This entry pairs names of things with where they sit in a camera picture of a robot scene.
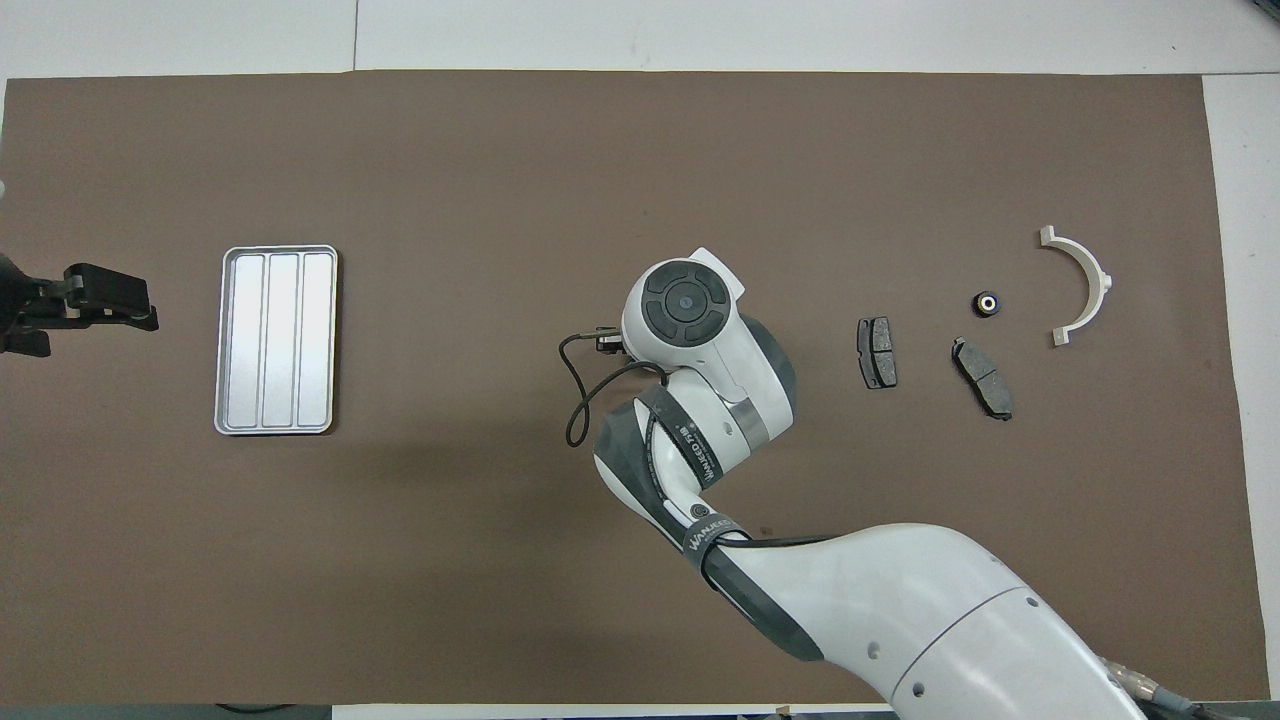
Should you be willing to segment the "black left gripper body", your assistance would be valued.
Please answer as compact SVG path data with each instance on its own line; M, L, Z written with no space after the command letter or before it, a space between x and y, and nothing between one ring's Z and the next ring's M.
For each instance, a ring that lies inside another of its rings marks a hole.
M26 327L26 314L37 320L65 319L67 305L58 290L56 281L27 275L9 256L1 255L1 334Z

